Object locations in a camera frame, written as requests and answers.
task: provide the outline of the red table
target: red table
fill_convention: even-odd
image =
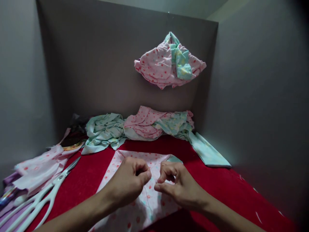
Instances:
[[[266,231],[296,231],[295,225],[257,193],[232,169],[209,168],[204,165],[191,145],[171,136],[161,136],[153,142],[128,140],[120,150],[173,154],[183,161],[193,178],[209,194]],[[47,221],[59,216],[96,193],[115,151],[82,156],[61,185]],[[67,162],[70,165],[80,152]],[[29,226],[33,231],[43,218],[47,205]],[[219,231],[204,216],[181,209],[146,228],[144,231]]]

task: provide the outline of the white scissors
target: white scissors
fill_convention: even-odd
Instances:
[[[54,205],[55,197],[59,190],[60,185],[64,181],[64,179],[69,175],[72,168],[75,167],[80,157],[76,159],[70,166],[68,166],[60,176],[58,176],[51,184],[49,184],[46,188],[44,188],[41,192],[31,197],[29,200],[21,204],[19,207],[14,209],[2,222],[0,222],[0,228],[17,212],[19,212],[26,205],[31,204],[17,219],[16,221],[6,230],[6,232],[12,232],[19,226],[19,224],[28,216],[25,222],[18,228],[17,232],[24,232],[27,227],[31,224],[31,222],[35,219],[38,213],[41,211],[43,206],[49,202],[48,210],[43,217],[42,221],[38,224],[36,229],[40,227],[48,217],[49,213],[52,210]]]

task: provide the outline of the human hand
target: human hand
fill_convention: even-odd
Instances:
[[[127,157],[101,191],[117,209],[134,201],[150,178],[150,169],[143,159]]]
[[[199,211],[212,198],[182,163],[162,162],[160,174],[154,189],[171,196],[183,208]],[[165,183],[165,180],[173,181],[175,185]]]

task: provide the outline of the light green fabric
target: light green fabric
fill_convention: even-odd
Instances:
[[[205,165],[209,167],[227,167],[230,163],[199,133],[189,132],[189,142]]]
[[[86,125],[88,140],[82,155],[102,151],[111,145],[117,150],[126,140],[123,133],[124,120],[120,114],[105,114],[93,117]]]
[[[192,78],[192,68],[189,65],[189,51],[187,49],[183,49],[181,51],[179,49],[179,40],[176,36],[170,32],[165,37],[165,42],[169,43],[172,52],[172,64],[176,65],[177,78],[183,80],[191,80]]]
[[[192,126],[187,122],[187,111],[168,113],[166,117],[158,119],[152,124],[156,129],[162,130],[176,138],[188,141],[188,133]]]

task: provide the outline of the scissor blade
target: scissor blade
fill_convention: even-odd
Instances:
[[[64,173],[69,174],[70,171],[75,167],[75,165],[77,164],[77,162],[80,160],[81,156],[78,157],[73,163],[70,164],[70,166],[68,166],[65,170]]]

